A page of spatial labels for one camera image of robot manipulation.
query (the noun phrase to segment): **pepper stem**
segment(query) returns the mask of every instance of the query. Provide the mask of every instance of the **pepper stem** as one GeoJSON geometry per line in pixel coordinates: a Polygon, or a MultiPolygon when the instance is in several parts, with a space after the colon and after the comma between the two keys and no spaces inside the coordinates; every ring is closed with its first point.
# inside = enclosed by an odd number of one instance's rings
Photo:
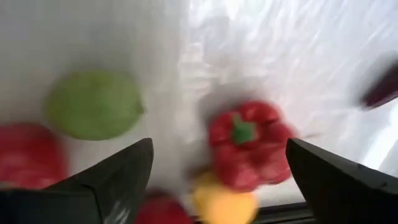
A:
{"type": "Polygon", "coordinates": [[[243,144],[256,138],[256,124],[245,122],[239,114],[233,116],[233,140],[236,144],[243,144]]]}

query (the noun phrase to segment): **white surface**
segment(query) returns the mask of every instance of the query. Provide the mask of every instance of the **white surface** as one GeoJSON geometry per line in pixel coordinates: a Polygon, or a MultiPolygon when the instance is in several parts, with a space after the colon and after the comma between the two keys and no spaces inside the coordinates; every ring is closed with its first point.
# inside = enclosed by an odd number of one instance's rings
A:
{"type": "MultiPolygon", "coordinates": [[[[42,98],[68,71],[122,70],[147,113],[117,139],[65,137],[72,173],[149,136],[149,185],[189,206],[185,173],[208,162],[209,118],[263,98],[317,134],[308,141],[398,175],[398,103],[363,112],[357,100],[398,50],[397,21],[395,0],[3,0],[0,121],[44,122],[42,98]]],[[[293,180],[257,192],[262,206],[303,200],[293,180]]]]}

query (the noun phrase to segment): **bell pepper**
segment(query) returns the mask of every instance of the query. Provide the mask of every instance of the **bell pepper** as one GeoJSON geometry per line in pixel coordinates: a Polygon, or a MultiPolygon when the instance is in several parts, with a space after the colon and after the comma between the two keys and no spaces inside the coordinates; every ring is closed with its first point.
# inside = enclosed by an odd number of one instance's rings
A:
{"type": "Polygon", "coordinates": [[[268,102],[248,101],[210,125],[215,173],[239,192],[281,183],[291,176],[285,148],[292,137],[294,132],[283,122],[280,109],[268,102]]]}
{"type": "Polygon", "coordinates": [[[193,224],[180,202],[165,192],[148,195],[141,205],[135,224],[193,224]]]}
{"type": "Polygon", "coordinates": [[[0,184],[43,189],[68,177],[59,138],[37,123],[0,125],[0,184]]]}
{"type": "Polygon", "coordinates": [[[259,207],[254,192],[234,192],[212,172],[195,179],[192,201],[200,220],[207,224],[252,223],[259,207]]]}

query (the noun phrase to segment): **red bell pepper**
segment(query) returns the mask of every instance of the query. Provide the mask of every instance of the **red bell pepper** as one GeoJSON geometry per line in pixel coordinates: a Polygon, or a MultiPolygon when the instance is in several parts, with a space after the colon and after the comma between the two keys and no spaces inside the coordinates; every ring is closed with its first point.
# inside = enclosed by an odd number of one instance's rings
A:
{"type": "Polygon", "coordinates": [[[248,101],[213,121],[209,130],[213,167],[225,185],[248,192],[291,176],[285,148],[294,133],[281,119],[275,105],[248,101]]]}
{"type": "Polygon", "coordinates": [[[62,143],[35,123],[0,126],[0,185],[42,189],[68,177],[62,143]]]}
{"type": "Polygon", "coordinates": [[[176,198],[164,192],[149,195],[141,205],[135,224],[193,224],[176,198]]]}

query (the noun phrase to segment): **green fruit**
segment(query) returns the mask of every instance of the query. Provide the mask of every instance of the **green fruit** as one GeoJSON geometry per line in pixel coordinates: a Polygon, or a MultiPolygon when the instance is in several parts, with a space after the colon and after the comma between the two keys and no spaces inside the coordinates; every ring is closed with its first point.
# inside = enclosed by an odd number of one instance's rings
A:
{"type": "Polygon", "coordinates": [[[107,71],[74,72],[45,102],[50,122],[77,139],[110,139],[126,132],[143,113],[132,78],[107,71]]]}

